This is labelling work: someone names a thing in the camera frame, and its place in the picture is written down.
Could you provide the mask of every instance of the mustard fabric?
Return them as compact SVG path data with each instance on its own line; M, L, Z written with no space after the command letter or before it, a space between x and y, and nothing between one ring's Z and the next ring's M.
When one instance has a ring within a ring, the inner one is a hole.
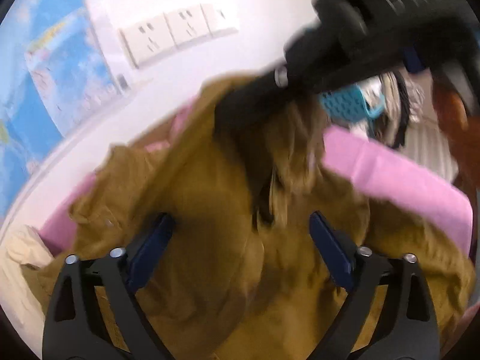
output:
M438 229L389 202L360 195L320 165L327 118L302 98L244 131L214 131L217 101L249 77L205 86L183 134L149 154L114 147L94 190L73 205L72 250L23 273L46 311L64 259L103 257L125 246L152 214L177 227L136 298L178 360L304 360L345 300L309 234L321 211L332 226L389 257L418 256L441 340L454 329L474 283L471 262ZM97 292L114 343L127 349L105 292ZM379 289L356 349L368 344L385 298Z

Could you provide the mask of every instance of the electrical outlet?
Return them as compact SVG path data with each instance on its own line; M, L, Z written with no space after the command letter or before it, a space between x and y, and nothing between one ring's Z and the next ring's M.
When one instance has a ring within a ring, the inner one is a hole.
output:
M164 15L136 23L121 30L121 33L136 67L175 49L175 42Z
M200 5L167 13L166 19L177 46L210 36Z
M239 31L239 21L233 11L215 4L202 4L202 10L213 36L224 36Z

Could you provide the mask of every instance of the metal screw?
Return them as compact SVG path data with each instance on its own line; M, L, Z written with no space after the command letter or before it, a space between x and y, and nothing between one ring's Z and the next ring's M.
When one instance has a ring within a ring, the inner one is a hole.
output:
M279 88L286 88L289 85L289 76L285 66L275 69L275 84Z
M72 264L75 264L78 262L78 257L75 256L74 254L71 254L65 259L65 263L71 266Z
M412 264L415 264L418 261L417 256L411 253L408 253L405 256L403 256L403 259Z
M126 253L126 250L123 247L117 247L110 252L110 257L117 259L118 257L123 256Z
M359 247L358 250L357 250L357 253L360 256L363 256L363 257L370 257L373 254L371 249L369 247L366 247L366 246Z

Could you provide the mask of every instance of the world map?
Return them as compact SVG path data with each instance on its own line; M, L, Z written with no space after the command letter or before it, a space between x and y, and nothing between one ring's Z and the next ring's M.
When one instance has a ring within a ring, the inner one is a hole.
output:
M0 60L1 224L39 164L119 92L83 0L15 0Z

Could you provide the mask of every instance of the blue gripper pad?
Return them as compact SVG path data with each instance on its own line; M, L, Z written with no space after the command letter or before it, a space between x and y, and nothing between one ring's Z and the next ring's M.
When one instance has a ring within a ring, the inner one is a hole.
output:
M352 245L347 246L349 250L345 250L335 237L334 230L319 212L314 212L310 216L310 236L335 284L350 292L354 285L354 265L350 254L352 247L356 249L356 245L351 241Z
M175 222L168 214L160 215L148 228L127 247L126 286L135 294L147 285L158 261L164 254L173 235Z

